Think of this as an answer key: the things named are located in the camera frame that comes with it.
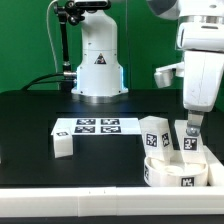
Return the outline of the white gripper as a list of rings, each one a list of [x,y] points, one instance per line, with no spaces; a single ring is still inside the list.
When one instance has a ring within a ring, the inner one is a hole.
[[[203,112],[212,110],[224,73],[224,25],[183,22],[176,42],[183,51],[183,105],[189,110],[186,133],[197,137]]]

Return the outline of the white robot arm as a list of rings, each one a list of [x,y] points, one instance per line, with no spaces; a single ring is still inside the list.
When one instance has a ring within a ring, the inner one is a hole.
[[[117,25],[105,14],[109,0],[73,0],[82,18],[82,62],[76,94],[111,98],[126,91],[117,61]],[[160,67],[157,86],[167,87],[174,75],[183,78],[186,133],[200,134],[203,116],[212,110],[224,75],[224,0],[146,0],[154,15],[178,22],[176,47],[181,62]]]

